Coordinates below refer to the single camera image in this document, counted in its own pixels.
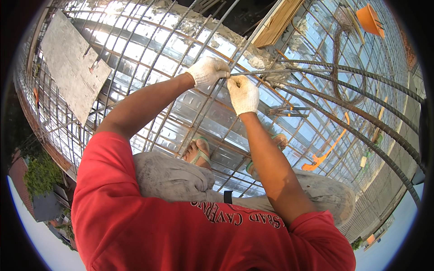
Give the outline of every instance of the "sky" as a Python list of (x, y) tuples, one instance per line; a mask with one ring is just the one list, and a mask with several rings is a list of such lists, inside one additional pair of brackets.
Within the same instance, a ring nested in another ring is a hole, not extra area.
[[(424, 184), (414, 186), (422, 199)], [(361, 246), (354, 252), (356, 271), (384, 270), (393, 256), (398, 252), (416, 216), (416, 204), (407, 191), (393, 212), (395, 221), (381, 237), (380, 243), (375, 243), (367, 251)]]
[[(12, 180), (8, 177), (12, 197), (18, 214), (30, 239), (42, 258), (53, 270), (85, 270), (78, 252), (72, 251), (62, 243), (42, 222), (36, 222), (21, 200)], [(414, 187), (422, 197), (423, 184)], [(382, 236), (380, 243), (375, 243), (367, 251), (359, 248), (355, 251), (356, 271), (383, 270), (401, 246), (416, 215), (416, 205), (407, 191), (396, 207), (395, 221)]]
[(32, 240), (33, 245), (51, 270), (86, 270), (78, 252), (70, 250), (43, 222), (35, 221), (18, 195), (12, 179), (10, 179), (9, 176), (8, 182), (23, 226)]

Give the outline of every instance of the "orange tool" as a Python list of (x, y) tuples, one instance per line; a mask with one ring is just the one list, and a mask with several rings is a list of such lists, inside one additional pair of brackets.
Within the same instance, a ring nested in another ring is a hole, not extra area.
[[(347, 124), (350, 125), (350, 118), (348, 117), (347, 112), (345, 112), (345, 118), (347, 119)], [(316, 157), (316, 155), (313, 155), (312, 156), (312, 159), (313, 159), (312, 165), (304, 164), (301, 166), (301, 169), (307, 170), (307, 171), (315, 170), (322, 162), (324, 162), (324, 160), (327, 158), (327, 156), (332, 152), (332, 150), (335, 148), (335, 146), (339, 142), (339, 140), (341, 140), (342, 136), (344, 135), (344, 133), (346, 131), (347, 131), (347, 129), (344, 129), (344, 131), (339, 135), (336, 142), (330, 147), (330, 149), (323, 156)]]
[(384, 38), (383, 23), (379, 21), (377, 13), (369, 3), (357, 10), (356, 15), (360, 25), (366, 32)]
[(35, 96), (35, 105), (39, 108), (39, 93), (36, 88), (33, 88), (33, 95)]

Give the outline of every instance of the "foot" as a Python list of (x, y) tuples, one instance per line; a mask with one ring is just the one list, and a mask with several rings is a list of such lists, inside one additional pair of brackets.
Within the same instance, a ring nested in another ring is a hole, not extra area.
[[(273, 138), (273, 142), (276, 143), (277, 146), (279, 146), (279, 149), (281, 151), (283, 151), (286, 148), (286, 146), (288, 146), (288, 139), (286, 138), (286, 136), (284, 136), (282, 134)], [(247, 171), (247, 173), (252, 175), (254, 170), (255, 170), (255, 164), (252, 164), (249, 167), (249, 170)]]
[[(182, 159), (187, 162), (191, 162), (199, 153), (199, 150), (203, 151), (203, 153), (206, 154), (208, 157), (210, 156), (210, 150), (207, 148), (205, 140), (197, 139), (196, 141), (190, 142), (190, 145), (188, 145), (185, 155), (182, 157)], [(196, 166), (204, 167), (211, 170), (211, 165), (202, 157), (197, 160)]]

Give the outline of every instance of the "green plant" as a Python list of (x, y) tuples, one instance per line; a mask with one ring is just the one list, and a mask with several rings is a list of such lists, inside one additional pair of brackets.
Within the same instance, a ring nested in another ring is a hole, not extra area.
[(351, 247), (353, 250), (356, 250), (360, 247), (360, 245), (362, 244), (363, 240), (362, 238), (359, 236), (354, 242), (351, 243)]
[(68, 221), (68, 223), (66, 224), (61, 224), (59, 226), (55, 227), (56, 229), (62, 229), (66, 232), (66, 235), (69, 237), (69, 239), (74, 239), (75, 240), (75, 236), (74, 236), (74, 231), (72, 229), (72, 223), (71, 220)]
[(62, 170), (47, 152), (31, 159), (23, 179), (26, 181), (30, 199), (53, 190), (53, 184), (62, 184)]
[(63, 214), (68, 217), (71, 218), (71, 210), (68, 208), (63, 209)]

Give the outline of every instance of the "red t-shirt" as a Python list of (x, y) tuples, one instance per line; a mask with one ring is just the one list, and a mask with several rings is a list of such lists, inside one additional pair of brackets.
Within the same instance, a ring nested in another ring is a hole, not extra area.
[(96, 134), (77, 176), (72, 225), (87, 270), (354, 270), (329, 211), (291, 225), (226, 203), (140, 195), (129, 142)]

